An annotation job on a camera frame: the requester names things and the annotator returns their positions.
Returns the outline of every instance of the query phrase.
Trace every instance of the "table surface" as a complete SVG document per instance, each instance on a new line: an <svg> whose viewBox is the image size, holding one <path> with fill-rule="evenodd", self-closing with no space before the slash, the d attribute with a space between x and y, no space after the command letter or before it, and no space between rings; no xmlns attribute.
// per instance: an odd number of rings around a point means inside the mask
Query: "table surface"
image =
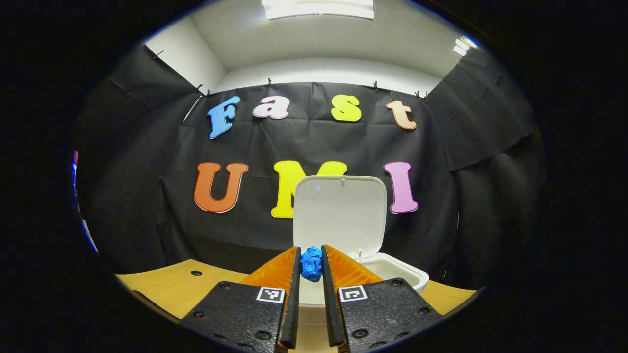
<svg viewBox="0 0 628 353"><path fill-rule="evenodd" d="M191 274L200 271L200 276ZM183 318L220 281L239 283L247 274L207 265L196 260L187 260L152 271L118 274L118 279L130 290L137 290L161 308ZM444 315L475 293L429 281L421 296ZM296 350L291 353L336 353L335 347L327 345L325 325L299 323Z"/></svg>

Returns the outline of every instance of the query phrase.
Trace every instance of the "open lid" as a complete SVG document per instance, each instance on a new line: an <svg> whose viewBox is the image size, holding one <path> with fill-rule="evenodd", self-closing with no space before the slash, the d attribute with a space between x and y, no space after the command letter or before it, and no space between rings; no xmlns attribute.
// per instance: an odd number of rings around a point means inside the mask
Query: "open lid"
<svg viewBox="0 0 628 353"><path fill-rule="evenodd" d="M329 244L368 258L382 247L385 227L386 186L378 178L310 175L296 185L293 241L302 252Z"/></svg>

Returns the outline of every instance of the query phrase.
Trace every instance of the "white storage box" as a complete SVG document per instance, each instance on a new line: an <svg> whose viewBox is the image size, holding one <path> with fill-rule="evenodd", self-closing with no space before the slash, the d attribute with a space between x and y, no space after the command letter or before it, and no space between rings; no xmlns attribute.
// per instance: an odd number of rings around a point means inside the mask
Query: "white storage box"
<svg viewBox="0 0 628 353"><path fill-rule="evenodd" d="M386 186L372 176L311 175L296 186L294 245L329 244L384 280L403 278L421 293L430 278L390 255L379 253L386 228ZM304 278L299 287L299 322L325 324L323 279Z"/></svg>

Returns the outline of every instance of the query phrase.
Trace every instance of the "black fabric curtain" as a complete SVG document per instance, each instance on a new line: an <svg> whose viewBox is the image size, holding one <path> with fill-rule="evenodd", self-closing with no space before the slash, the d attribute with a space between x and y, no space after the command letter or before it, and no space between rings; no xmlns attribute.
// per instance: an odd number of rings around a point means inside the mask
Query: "black fabric curtain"
<svg viewBox="0 0 628 353"><path fill-rule="evenodd" d="M103 262L116 273L166 266L155 229L159 175L194 87L141 46L87 96L77 119L77 198Z"/></svg>
<svg viewBox="0 0 628 353"><path fill-rule="evenodd" d="M359 121L332 117L337 94L359 99ZM319 83L248 87L197 102L199 95L142 46L85 102L75 132L78 200L101 258L117 273L190 258L251 272L292 246L292 221L270 214L279 182L273 165L283 160L300 162L307 175L341 161L347 175L378 177L388 207L393 188L383 166L408 162L419 209L387 213L380 252L427 271L431 280L483 286L531 234L543 180L533 111L484 52L469 50L427 100ZM231 129L209 139L207 112L233 95L241 101ZM271 95L290 99L288 117L251 114ZM386 104L396 99L411 108L415 130L395 122ZM195 204L197 165L206 162L221 165L214 198L224 195L229 163L249 167L226 213Z"/></svg>
<svg viewBox="0 0 628 353"><path fill-rule="evenodd" d="M443 135L460 212L441 280L478 289L532 236L544 185L540 132L516 81L485 51L467 51L427 105Z"/></svg>

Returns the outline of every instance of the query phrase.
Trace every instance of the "blue letter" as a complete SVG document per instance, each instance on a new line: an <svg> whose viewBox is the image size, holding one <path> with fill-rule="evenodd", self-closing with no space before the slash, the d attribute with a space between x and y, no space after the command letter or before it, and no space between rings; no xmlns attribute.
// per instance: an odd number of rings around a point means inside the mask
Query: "blue letter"
<svg viewBox="0 0 628 353"><path fill-rule="evenodd" d="M236 107L233 104L240 103L240 97L234 95L219 105L211 108L207 115L212 119L212 133L209 134L210 139L215 139L226 130L231 128L231 123L227 122L227 118L233 119L236 115Z"/></svg>

